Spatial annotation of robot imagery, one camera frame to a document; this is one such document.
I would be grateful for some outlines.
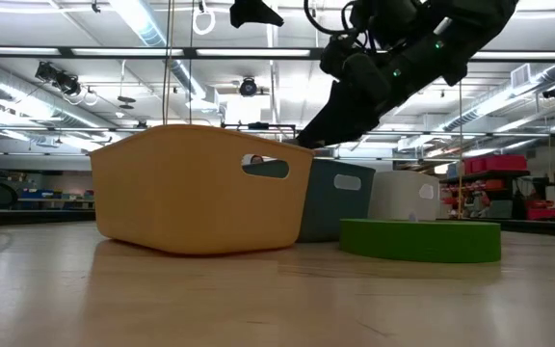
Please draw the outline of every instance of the table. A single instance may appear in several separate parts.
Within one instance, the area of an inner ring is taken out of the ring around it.
[[[468,265],[331,243],[177,257],[95,223],[0,227],[0,346],[555,346],[555,236],[503,247]]]
[[[94,200],[70,200],[70,199],[18,199],[18,202],[50,202],[50,208],[55,208],[55,202],[79,202],[83,203],[83,209],[90,209]]]

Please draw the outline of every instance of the ceiling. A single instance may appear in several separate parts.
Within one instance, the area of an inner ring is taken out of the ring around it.
[[[19,0],[0,1],[0,9],[18,13],[0,12],[0,45],[38,46],[143,46],[143,42],[112,11],[108,2],[101,1],[101,13],[91,11],[91,0]],[[319,21],[326,27],[339,28],[339,10],[347,0],[318,0],[315,6]],[[167,28],[168,1],[150,1],[158,25]],[[229,23],[227,9],[231,0],[207,1],[206,6],[215,12],[215,28],[206,35],[198,35],[192,30],[190,8],[198,2],[175,1],[174,45],[178,47],[323,47],[328,36],[317,33],[304,17],[301,0],[274,0],[273,6],[284,17],[285,24],[272,28],[261,24],[245,24],[235,29]],[[68,13],[27,13],[56,9],[76,9]],[[208,16],[199,17],[198,27],[208,24]],[[555,1],[522,0],[519,12],[511,20],[504,32],[492,41],[486,49],[502,50],[555,50]],[[121,61],[51,59],[56,67],[79,76],[80,82],[91,87],[100,96],[98,102],[89,106],[81,103],[86,111],[113,124],[130,126],[138,120],[159,123],[162,118],[162,95],[165,65],[160,60],[130,60],[125,63],[125,73],[121,84]],[[0,67],[5,71],[43,87],[52,93],[57,91],[42,86],[35,77],[39,60],[31,58],[0,58]],[[192,76],[201,84],[214,87],[220,93],[221,102],[237,97],[236,83],[243,77],[254,77],[256,83],[269,91],[271,89],[271,67],[263,60],[194,60],[184,64],[192,71]],[[315,61],[275,61],[276,96],[278,96],[277,120],[305,126],[324,106],[330,91],[332,77],[323,73]],[[462,106],[466,107],[475,97],[494,90],[510,80],[511,71],[521,66],[515,63],[473,63],[468,66],[468,75],[462,81]],[[176,87],[172,77],[172,87]],[[117,97],[122,94],[138,101],[134,109],[120,111]],[[261,103],[261,120],[273,121],[269,109],[269,96]],[[173,121],[193,119],[194,123],[218,125],[220,117],[216,113],[190,113],[185,106],[188,100],[184,93],[171,93],[169,118]],[[421,93],[413,96],[404,106],[394,109],[382,118],[381,129],[434,130],[447,115],[460,108],[459,86],[448,87],[437,80]],[[523,117],[530,112],[534,103],[523,102],[522,106],[494,114],[476,122],[480,129],[495,126],[494,118],[507,121]],[[394,137],[385,140],[399,139]]]

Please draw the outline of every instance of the basket handle hole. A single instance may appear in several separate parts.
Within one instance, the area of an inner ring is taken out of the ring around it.
[[[290,167],[284,160],[259,154],[244,155],[242,163],[243,171],[250,175],[286,178],[290,172]]]
[[[361,178],[337,174],[333,179],[333,185],[337,189],[358,191],[361,190]]]

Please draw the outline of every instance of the storage shelf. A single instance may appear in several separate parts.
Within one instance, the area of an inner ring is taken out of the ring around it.
[[[462,182],[472,182],[479,179],[494,179],[494,178],[518,178],[530,175],[529,171],[486,171],[482,173],[466,174],[462,177]],[[460,183],[459,177],[441,179],[441,184]]]

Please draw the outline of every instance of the blue bin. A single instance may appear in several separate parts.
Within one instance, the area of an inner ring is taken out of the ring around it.
[[[288,174],[288,166],[279,160],[246,165],[243,169],[248,174],[269,177]],[[340,220],[367,218],[375,173],[374,169],[357,165],[314,159],[297,241],[338,241]]]

